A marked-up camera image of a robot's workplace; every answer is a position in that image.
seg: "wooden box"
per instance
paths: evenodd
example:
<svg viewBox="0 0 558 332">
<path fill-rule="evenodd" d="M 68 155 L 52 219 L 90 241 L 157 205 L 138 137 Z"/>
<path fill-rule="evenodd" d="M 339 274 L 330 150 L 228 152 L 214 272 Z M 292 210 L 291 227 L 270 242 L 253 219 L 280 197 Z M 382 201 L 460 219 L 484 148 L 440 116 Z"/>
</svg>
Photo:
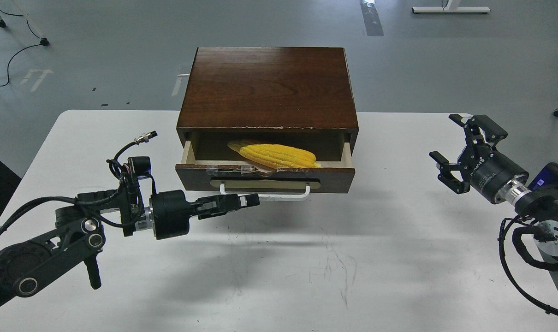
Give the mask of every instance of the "wooden box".
<svg viewBox="0 0 558 332">
<path fill-rule="evenodd" d="M 347 193 L 359 132 L 343 48 L 199 47 L 177 124 L 186 190 Z M 227 143 L 259 139 L 314 153 L 321 168 L 259 166 Z"/>
</svg>

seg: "corn cob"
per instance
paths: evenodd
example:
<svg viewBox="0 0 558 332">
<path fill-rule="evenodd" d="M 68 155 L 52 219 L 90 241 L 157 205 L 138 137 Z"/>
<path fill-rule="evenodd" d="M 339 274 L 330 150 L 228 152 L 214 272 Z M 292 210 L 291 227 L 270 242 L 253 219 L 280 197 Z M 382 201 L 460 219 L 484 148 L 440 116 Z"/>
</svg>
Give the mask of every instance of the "corn cob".
<svg viewBox="0 0 558 332">
<path fill-rule="evenodd" d="M 241 139 L 239 141 L 230 141 L 228 147 L 244 158 L 271 168 L 312 168 L 321 166 L 315 161 L 315 155 L 310 151 L 281 144 Z"/>
</svg>

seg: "drawer handle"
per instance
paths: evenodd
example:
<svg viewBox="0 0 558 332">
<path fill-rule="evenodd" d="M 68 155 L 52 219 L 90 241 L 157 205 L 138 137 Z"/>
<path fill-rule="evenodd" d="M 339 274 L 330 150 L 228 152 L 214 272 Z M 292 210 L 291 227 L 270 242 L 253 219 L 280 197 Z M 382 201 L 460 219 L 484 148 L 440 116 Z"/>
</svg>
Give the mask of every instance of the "drawer handle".
<svg viewBox="0 0 558 332">
<path fill-rule="evenodd" d="M 222 195 L 227 195 L 226 183 L 222 181 L 220 183 L 220 193 Z M 303 194 L 258 194 L 258 199 L 261 201 L 289 201 L 297 202 L 306 200 L 310 195 L 310 184 L 306 183 L 306 192 Z"/>
</svg>

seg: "table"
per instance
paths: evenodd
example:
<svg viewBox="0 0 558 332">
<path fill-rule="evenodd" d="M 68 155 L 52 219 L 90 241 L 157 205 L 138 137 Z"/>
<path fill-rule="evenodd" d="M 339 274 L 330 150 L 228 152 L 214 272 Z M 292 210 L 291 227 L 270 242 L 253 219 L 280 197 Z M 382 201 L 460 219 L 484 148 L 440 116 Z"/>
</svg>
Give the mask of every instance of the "table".
<svg viewBox="0 0 558 332">
<path fill-rule="evenodd" d="M 188 235 L 161 241 L 150 231 L 123 237 L 106 227 L 99 290 L 78 265 L 36 296 L 1 307 L 0 332 L 558 331 L 558 317 L 522 298 L 501 269 L 496 237 L 511 206 L 493 206 L 475 191 L 458 196 L 437 180 L 428 153 L 458 155 L 461 128 L 443 113 L 358 117 L 348 194 L 262 202 L 193 220 Z M 150 130 L 159 136 L 122 158 L 149 155 L 159 191 L 182 188 L 177 118 L 174 111 L 63 113 L 0 220 L 32 198 L 115 188 L 104 161 Z M 142 190 L 148 199 L 149 183 Z M 25 215 L 0 248 L 50 230 L 61 206 Z M 508 247 L 517 281 L 558 307 L 549 274 Z"/>
</svg>

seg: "floor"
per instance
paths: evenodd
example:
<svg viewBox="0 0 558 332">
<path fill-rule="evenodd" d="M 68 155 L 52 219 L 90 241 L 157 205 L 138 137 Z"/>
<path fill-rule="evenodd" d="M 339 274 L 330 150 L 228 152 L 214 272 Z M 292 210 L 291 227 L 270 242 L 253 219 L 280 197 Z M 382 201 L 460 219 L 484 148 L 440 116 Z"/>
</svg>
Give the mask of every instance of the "floor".
<svg viewBox="0 0 558 332">
<path fill-rule="evenodd" d="M 51 44 L 17 55 L 0 88 L 0 160 L 24 175 L 68 109 L 180 109 L 177 74 L 198 46 L 336 46 L 357 111 L 487 114 L 509 132 L 499 150 L 524 169 L 558 162 L 558 0 L 462 1 L 488 15 L 375 0 L 383 36 L 367 36 L 361 1 L 19 1 Z M 3 17 L 0 84 L 11 56 L 38 43 L 23 18 Z"/>
</svg>

